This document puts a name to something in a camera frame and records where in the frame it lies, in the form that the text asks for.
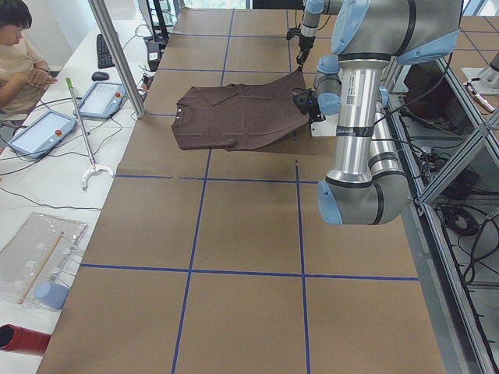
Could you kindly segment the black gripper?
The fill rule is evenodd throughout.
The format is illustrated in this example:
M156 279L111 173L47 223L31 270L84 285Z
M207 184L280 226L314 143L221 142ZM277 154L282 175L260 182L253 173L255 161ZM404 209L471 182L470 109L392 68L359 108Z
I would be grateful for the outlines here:
M296 56L296 63L299 69L302 70L313 48L314 29L307 26L289 28L286 39L290 41L293 37L299 38L299 53Z
M326 119L320 111L317 96L312 89L293 90L293 103L302 115L307 115L309 123L322 122Z

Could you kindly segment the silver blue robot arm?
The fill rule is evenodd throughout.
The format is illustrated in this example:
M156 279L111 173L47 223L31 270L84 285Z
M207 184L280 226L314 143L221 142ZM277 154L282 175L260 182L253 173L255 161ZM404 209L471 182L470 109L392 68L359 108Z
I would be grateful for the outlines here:
M320 18L322 15L337 15L342 7L343 1L333 0L309 0L303 1L304 14L299 26L290 28L286 34L286 39L290 41L293 37L299 38L299 53L296 56L296 63L300 70L309 57L313 48L317 31L320 29Z
M331 53L318 66L315 120L336 115L331 170L317 186L329 224L386 224L409 203L409 186L390 139L383 71L451 54L462 16L460 1L307 1L298 63L315 41L322 15L336 15Z

